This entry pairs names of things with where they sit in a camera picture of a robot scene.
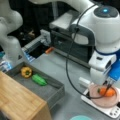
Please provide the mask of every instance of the green toy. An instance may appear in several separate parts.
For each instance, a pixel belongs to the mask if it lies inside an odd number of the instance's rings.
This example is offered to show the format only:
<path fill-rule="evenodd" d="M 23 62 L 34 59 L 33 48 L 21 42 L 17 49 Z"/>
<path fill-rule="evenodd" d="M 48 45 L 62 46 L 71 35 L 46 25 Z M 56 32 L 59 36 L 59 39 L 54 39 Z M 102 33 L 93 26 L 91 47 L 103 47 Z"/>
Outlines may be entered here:
<path fill-rule="evenodd" d="M 41 86 L 47 85 L 47 82 L 38 74 L 33 75 L 32 80 Z"/>

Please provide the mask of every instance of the green object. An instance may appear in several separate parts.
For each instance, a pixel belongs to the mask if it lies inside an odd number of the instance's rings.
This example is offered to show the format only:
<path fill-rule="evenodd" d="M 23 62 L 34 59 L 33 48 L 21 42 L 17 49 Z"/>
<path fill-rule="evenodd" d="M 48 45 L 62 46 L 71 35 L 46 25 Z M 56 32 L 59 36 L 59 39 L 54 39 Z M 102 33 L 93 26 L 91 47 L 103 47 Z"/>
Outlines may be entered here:
<path fill-rule="evenodd" d="M 32 80 L 41 86 L 47 85 L 47 82 L 41 76 L 37 74 L 32 76 Z"/>
<path fill-rule="evenodd" d="M 80 116 L 75 116 L 70 120 L 92 120 L 92 119 L 87 116 L 80 115 Z"/>

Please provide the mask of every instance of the tray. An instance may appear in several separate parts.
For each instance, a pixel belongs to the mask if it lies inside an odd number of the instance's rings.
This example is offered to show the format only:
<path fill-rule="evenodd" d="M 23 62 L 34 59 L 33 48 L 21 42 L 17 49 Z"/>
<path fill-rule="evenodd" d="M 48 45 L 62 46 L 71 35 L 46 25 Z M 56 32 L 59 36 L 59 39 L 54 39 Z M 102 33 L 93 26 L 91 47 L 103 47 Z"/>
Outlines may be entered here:
<path fill-rule="evenodd" d="M 34 81 L 32 81 L 30 78 L 24 78 L 21 76 L 20 70 L 22 67 L 28 66 L 32 68 L 33 74 L 38 74 L 42 78 L 46 80 L 48 83 L 46 86 L 40 86 L 36 84 Z M 41 72 L 40 70 L 36 69 L 34 66 L 22 62 L 18 64 L 16 67 L 11 69 L 6 73 L 10 77 L 12 77 L 14 80 L 31 90 L 33 93 L 47 101 L 48 106 L 50 109 L 52 109 L 57 102 L 65 95 L 64 85 L 55 80 L 54 78 L 46 75 L 45 73 Z"/>

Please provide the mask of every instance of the yellow object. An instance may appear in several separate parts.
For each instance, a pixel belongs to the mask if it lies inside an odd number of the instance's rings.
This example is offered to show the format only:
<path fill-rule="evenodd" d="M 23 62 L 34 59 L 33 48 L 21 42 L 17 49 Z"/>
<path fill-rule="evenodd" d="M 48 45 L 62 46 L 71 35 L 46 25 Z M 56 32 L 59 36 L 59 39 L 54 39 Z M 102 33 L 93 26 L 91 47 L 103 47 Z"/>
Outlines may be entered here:
<path fill-rule="evenodd" d="M 21 69 L 21 75 L 25 78 L 29 78 L 32 75 L 32 69 L 30 67 L 23 67 Z"/>

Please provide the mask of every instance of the orange toy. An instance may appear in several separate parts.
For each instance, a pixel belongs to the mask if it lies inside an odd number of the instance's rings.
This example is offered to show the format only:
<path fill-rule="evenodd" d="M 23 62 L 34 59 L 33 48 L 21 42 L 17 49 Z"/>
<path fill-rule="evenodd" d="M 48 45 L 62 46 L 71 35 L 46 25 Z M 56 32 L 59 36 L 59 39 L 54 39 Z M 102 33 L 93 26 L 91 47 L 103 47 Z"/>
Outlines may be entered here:
<path fill-rule="evenodd" d="M 106 87 L 101 87 L 101 88 L 98 88 L 98 93 L 101 95 L 101 96 L 105 96 L 105 97 L 112 97 L 113 95 L 115 95 L 115 90 L 113 88 L 109 88 L 107 91 L 106 91 Z"/>

